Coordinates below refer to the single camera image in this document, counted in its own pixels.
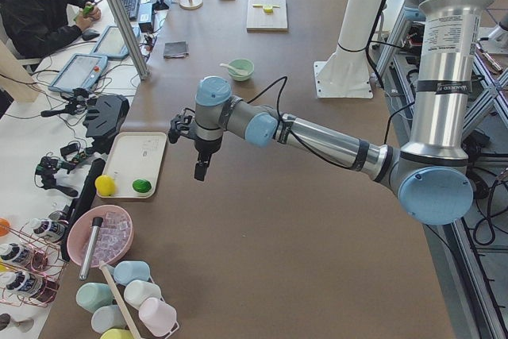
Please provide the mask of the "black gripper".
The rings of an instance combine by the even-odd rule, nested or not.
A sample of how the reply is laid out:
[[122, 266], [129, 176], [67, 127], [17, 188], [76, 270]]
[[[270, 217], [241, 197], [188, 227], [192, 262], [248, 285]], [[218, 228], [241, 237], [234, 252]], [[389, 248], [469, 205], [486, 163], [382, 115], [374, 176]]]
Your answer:
[[198, 181], [204, 181], [212, 155], [221, 148], [221, 139], [208, 141], [196, 137], [194, 147], [198, 152], [198, 161], [194, 167], [194, 178]]

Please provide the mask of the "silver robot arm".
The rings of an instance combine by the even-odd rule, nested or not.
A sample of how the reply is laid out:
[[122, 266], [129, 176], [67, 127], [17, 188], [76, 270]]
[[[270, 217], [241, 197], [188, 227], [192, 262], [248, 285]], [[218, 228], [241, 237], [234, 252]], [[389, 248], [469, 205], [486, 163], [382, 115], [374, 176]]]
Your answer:
[[204, 179], [224, 132], [263, 147], [270, 140], [302, 146], [339, 167], [361, 171], [391, 189], [403, 209], [428, 225], [463, 217], [473, 201], [461, 147], [471, 93], [471, 69], [481, 13], [494, 0], [405, 0], [402, 13], [425, 22], [409, 141], [401, 148], [371, 144], [291, 114], [252, 106], [229, 83], [205, 77], [195, 97], [191, 128]]

